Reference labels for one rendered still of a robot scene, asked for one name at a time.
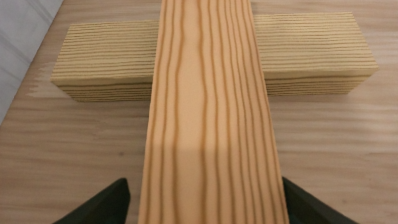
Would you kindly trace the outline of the light wooden beam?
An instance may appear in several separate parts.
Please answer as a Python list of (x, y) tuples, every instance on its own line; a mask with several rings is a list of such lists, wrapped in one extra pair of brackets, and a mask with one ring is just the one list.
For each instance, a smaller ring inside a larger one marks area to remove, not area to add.
[[(267, 96), (348, 94), (379, 70), (351, 12), (253, 19)], [(159, 21), (70, 24), (49, 81), (77, 102), (151, 100)]]

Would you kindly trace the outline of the light grey panel with slot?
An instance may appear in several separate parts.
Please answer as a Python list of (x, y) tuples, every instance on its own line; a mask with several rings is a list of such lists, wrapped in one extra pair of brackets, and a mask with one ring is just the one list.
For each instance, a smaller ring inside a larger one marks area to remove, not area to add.
[(0, 0), (0, 125), (63, 0)]

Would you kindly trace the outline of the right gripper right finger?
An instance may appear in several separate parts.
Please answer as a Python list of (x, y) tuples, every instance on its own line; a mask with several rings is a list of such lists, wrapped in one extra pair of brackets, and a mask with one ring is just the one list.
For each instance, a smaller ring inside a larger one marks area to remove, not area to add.
[(289, 224), (359, 224), (281, 176)]

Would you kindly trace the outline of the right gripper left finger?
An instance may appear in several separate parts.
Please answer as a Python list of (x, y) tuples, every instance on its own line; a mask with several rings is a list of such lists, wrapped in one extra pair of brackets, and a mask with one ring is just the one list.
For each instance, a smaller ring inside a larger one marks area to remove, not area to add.
[(52, 224), (125, 224), (131, 195), (126, 178), (119, 178)]

